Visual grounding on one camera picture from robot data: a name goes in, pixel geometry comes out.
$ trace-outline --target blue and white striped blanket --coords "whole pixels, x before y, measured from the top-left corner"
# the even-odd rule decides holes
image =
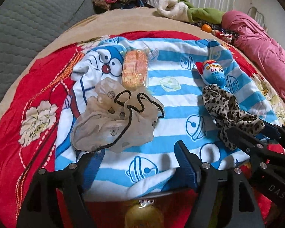
[[[165,107],[154,140],[122,153],[102,150],[92,158],[84,173],[87,201],[119,201],[184,186],[178,177],[174,143],[182,140],[190,152],[218,169],[234,167],[248,160],[240,150],[229,151],[218,138],[218,129],[202,101],[205,86],[195,62],[216,60],[228,79],[225,90],[233,93],[241,109],[251,113],[263,110],[264,119],[279,124],[271,106],[254,82],[240,69],[226,50],[213,39],[106,39],[91,49],[73,69],[76,81],[61,112],[55,169],[77,162],[82,152],[70,143],[76,116],[85,111],[87,99],[96,95],[95,85],[106,77],[121,81],[123,54],[129,49],[151,49],[149,90]]]

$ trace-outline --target packaged bread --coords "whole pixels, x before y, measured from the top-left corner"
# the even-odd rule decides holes
[[[148,56],[145,50],[131,50],[125,55],[122,67],[122,85],[125,89],[135,91],[147,86]]]

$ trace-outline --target white fluffy fabric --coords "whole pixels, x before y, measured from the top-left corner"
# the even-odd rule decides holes
[[[189,22],[188,6],[177,0],[159,0],[157,12],[172,20]]]

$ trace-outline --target gray quilted fabric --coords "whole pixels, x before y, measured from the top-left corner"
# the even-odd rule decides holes
[[[93,14],[91,0],[5,0],[0,7],[0,102],[42,49]]]

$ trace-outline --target leopard print scrunchie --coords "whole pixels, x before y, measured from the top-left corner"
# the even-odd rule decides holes
[[[251,115],[239,108],[236,97],[231,93],[211,84],[203,88],[203,102],[210,116],[215,119],[220,129],[218,136],[230,150],[236,145],[227,138],[226,130],[236,126],[250,135],[256,136],[265,127],[257,115]]]

